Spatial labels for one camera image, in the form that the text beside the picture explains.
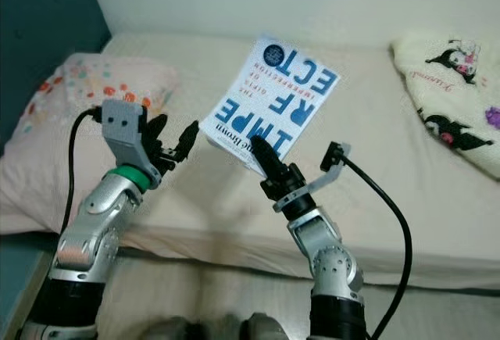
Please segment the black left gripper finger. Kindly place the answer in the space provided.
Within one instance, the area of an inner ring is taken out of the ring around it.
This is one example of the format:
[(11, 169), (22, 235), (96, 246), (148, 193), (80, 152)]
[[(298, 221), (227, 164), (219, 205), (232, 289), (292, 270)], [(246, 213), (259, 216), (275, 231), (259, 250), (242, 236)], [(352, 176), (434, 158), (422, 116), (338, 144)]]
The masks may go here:
[(175, 147), (175, 161), (183, 162), (188, 157), (191, 149), (193, 148), (197, 135), (199, 133), (198, 122), (195, 120), (181, 133), (178, 138), (178, 143)]
[(163, 142), (159, 140), (159, 136), (168, 119), (169, 116), (166, 114), (157, 115), (152, 119), (146, 113), (141, 116), (141, 145), (146, 153), (163, 152)]

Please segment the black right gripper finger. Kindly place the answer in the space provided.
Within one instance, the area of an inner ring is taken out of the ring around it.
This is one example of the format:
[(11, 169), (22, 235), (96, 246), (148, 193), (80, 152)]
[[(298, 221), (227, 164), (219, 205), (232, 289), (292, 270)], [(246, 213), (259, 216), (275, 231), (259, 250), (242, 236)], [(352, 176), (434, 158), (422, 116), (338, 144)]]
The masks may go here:
[(253, 135), (250, 142), (254, 159), (265, 179), (279, 179), (287, 174), (288, 167), (264, 137)]

